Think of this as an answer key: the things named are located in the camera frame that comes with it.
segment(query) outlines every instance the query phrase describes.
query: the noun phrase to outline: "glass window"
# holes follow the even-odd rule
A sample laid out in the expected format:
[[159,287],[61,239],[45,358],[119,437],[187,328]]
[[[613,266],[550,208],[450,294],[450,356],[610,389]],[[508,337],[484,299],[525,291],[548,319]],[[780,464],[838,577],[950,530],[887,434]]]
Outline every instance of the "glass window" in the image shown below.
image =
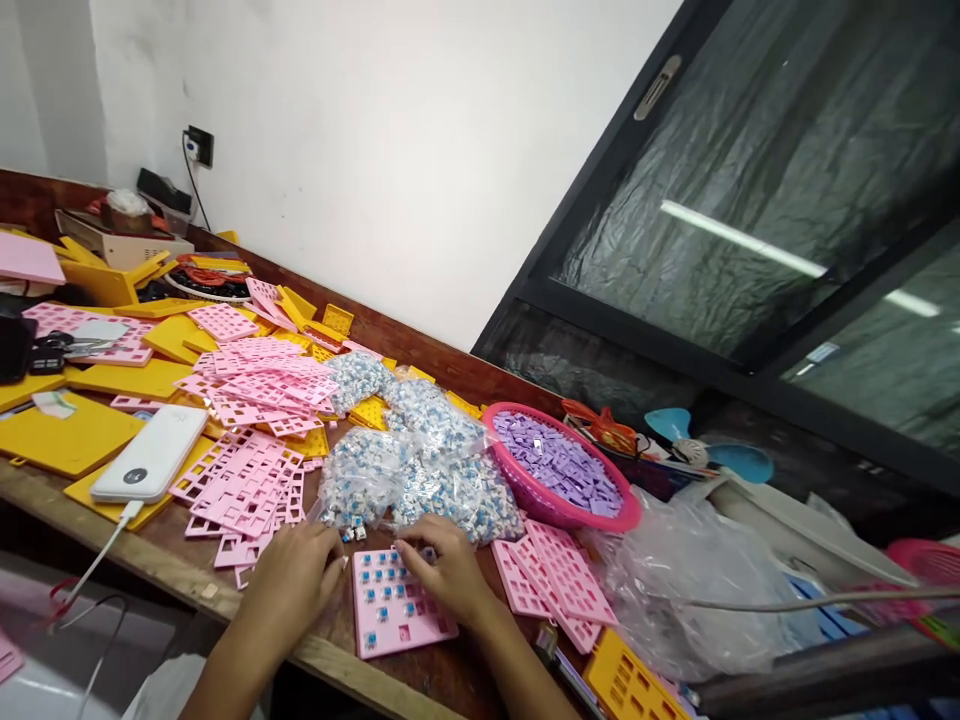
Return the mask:
[[958,36],[955,0],[734,0],[553,276],[745,359],[960,158]]
[[960,459],[960,223],[955,249],[784,374]]
[[703,386],[521,302],[480,349],[494,365],[635,428],[662,407],[690,405]]

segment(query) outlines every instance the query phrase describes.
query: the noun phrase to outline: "white power bank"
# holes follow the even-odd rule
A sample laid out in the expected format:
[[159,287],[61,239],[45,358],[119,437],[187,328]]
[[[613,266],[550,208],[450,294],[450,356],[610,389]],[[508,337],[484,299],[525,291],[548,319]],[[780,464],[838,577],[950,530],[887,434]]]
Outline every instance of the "white power bank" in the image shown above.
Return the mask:
[[161,500],[207,422],[199,408],[164,405],[90,488],[97,502]]

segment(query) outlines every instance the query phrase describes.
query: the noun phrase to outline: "black cable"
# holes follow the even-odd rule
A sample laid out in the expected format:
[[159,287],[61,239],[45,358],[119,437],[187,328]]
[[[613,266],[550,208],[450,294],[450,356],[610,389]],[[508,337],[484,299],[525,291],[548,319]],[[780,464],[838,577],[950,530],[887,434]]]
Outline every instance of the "black cable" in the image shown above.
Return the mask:
[[98,607],[100,607],[101,605],[104,605],[105,603],[110,602],[111,600],[119,601],[120,617],[117,619],[117,624],[116,626],[114,626],[113,632],[110,634],[110,639],[107,640],[107,645],[106,647],[104,647],[103,653],[100,655],[100,659],[97,661],[97,665],[96,667],[94,667],[93,673],[90,675],[90,680],[87,682],[87,688],[86,690],[84,690],[83,698],[80,700],[80,706],[77,708],[76,720],[81,720],[81,718],[83,717],[83,711],[87,706],[87,701],[90,699],[90,695],[93,693],[93,685],[94,683],[97,682],[97,676],[100,675],[100,668],[103,667],[103,662],[104,660],[107,659],[107,654],[110,652],[110,649],[113,647],[114,643],[116,642],[117,635],[120,634],[120,626],[123,625],[123,621],[127,617],[127,612],[130,608],[129,608],[129,605],[127,604],[126,598],[124,598],[122,595],[117,595],[117,594],[107,595],[105,598],[101,598],[96,603],[94,603],[91,607],[87,608],[86,610],[84,610],[82,613],[72,618],[71,620],[59,626],[53,626],[51,628],[51,631],[55,630],[56,632],[59,632],[61,630],[66,630],[68,627],[70,627],[76,622],[79,622],[80,620],[85,618],[87,615],[89,615],[91,612],[96,610]]
[[197,203],[200,205],[200,212],[203,213],[203,222],[207,226],[207,232],[213,232],[210,229],[210,221],[207,220],[207,211],[203,209],[203,200],[200,199],[200,191],[197,190],[197,183],[193,179],[193,169],[190,167],[190,158],[187,157],[187,134],[184,133],[180,138],[180,149],[183,150],[183,162],[187,166],[187,175],[190,176],[190,184],[193,185],[193,194],[197,196]]

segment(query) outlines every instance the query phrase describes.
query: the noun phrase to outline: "hand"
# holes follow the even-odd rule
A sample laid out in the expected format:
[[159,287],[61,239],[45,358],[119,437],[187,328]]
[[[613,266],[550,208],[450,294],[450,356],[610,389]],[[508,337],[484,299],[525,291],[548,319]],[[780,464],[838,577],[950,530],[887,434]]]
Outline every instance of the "hand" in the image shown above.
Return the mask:
[[330,601],[346,565],[336,529],[284,525],[257,560],[227,631],[233,649],[279,665]]
[[[422,540],[437,551],[430,565],[407,542]],[[453,613],[457,622],[477,631],[498,616],[502,604],[487,585],[466,534],[449,518],[424,515],[400,532],[397,540],[403,562],[427,592]]]

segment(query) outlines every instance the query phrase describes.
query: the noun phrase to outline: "purple keycap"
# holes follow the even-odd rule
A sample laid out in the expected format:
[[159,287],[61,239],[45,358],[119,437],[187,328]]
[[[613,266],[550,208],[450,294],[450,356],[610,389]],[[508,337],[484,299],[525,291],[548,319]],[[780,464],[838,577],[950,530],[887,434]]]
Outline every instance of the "purple keycap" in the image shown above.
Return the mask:
[[620,491],[582,445],[518,413],[500,413],[493,425],[520,466],[551,492],[595,515],[619,514]]

